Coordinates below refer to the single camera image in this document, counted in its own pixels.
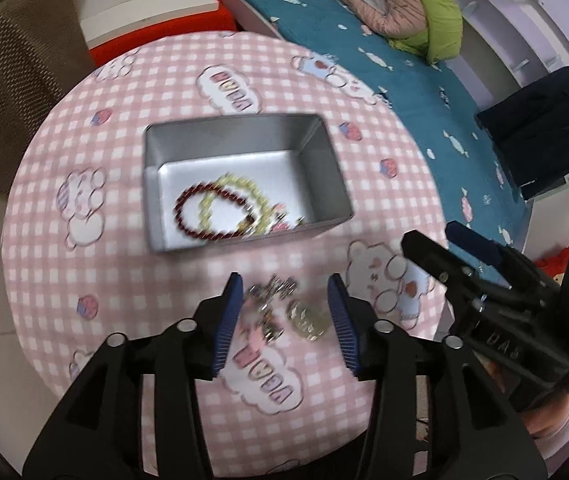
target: metal bolt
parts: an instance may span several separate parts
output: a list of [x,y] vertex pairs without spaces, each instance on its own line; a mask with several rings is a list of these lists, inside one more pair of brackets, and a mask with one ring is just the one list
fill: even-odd
[[193,332],[198,327],[198,323],[195,319],[190,317],[182,319],[178,322],[178,330],[180,332]]
[[463,347],[463,340],[460,339],[458,336],[448,335],[447,337],[445,337],[445,344],[449,346],[449,348],[457,350]]
[[481,314],[484,311],[484,301],[482,301],[480,298],[473,298],[473,300],[471,300],[471,306]]
[[124,334],[120,334],[119,332],[112,334],[106,338],[106,344],[113,348],[120,346],[125,341],[126,337],[124,337]]
[[381,334],[388,334],[393,330],[393,323],[386,319],[379,319],[373,324],[373,327]]

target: green blanket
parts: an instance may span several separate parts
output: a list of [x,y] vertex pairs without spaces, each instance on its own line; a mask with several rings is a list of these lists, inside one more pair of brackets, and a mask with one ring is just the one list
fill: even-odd
[[425,6],[427,28],[407,40],[389,40],[389,44],[422,56],[429,64],[459,56],[463,41],[460,7],[453,0],[420,1]]

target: round table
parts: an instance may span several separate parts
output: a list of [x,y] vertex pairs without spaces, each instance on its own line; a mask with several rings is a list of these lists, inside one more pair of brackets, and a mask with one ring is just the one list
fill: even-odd
[[[206,77],[212,66],[229,74],[231,90],[243,91],[229,96],[229,86],[212,84]],[[150,253],[141,197],[148,124],[260,112],[324,117],[354,218],[311,240],[241,243],[215,259],[194,251]],[[443,290],[399,256],[411,229],[445,244],[429,168],[372,89],[301,46],[247,32],[206,32],[120,56],[52,110],[11,189],[2,259],[24,354],[62,396],[108,334],[160,333],[219,295],[231,271],[247,286],[273,273],[293,276],[300,282],[295,297],[318,306],[326,305],[328,276],[340,272],[350,294],[369,300],[381,317],[402,314],[413,335],[431,338]],[[282,377],[279,395],[252,380],[240,330],[221,377],[197,385],[216,476],[306,463],[367,428],[373,384],[357,382],[345,368],[333,330],[315,342],[300,338],[284,318],[285,306],[276,302],[284,335],[261,356],[261,366]],[[151,399],[144,396],[143,451],[145,468],[154,471]]]

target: metal box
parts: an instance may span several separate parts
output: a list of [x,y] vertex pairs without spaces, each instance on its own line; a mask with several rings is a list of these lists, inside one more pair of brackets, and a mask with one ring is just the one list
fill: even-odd
[[[206,244],[318,234],[353,214],[327,127],[318,115],[258,114],[223,116],[152,124],[145,132],[144,208],[152,251],[195,248]],[[174,206],[194,184],[215,182],[225,173],[253,180],[269,205],[282,203],[295,225],[291,230],[248,235],[224,242],[190,238],[178,229]],[[236,190],[243,196],[245,190]],[[187,225],[198,227],[203,195],[183,209]],[[245,213],[226,200],[212,205],[211,229],[235,231]]]

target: green bracelet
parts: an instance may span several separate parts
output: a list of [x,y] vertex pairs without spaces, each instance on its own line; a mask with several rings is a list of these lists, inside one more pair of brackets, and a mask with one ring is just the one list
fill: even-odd
[[[245,178],[243,176],[234,176],[231,173],[225,173],[218,180],[215,181],[218,186],[228,186],[234,187],[236,189],[243,189],[248,192],[248,195],[255,200],[258,205],[258,210],[260,210],[260,220],[255,225],[253,234],[263,235],[271,224],[271,217],[273,215],[273,208],[269,205],[264,195],[256,186],[253,180]],[[198,219],[200,221],[200,229],[209,230],[211,228],[211,206],[213,200],[216,198],[216,193],[205,193],[204,198],[200,200],[200,212],[198,214]],[[238,224],[238,229],[241,229],[244,221]]]

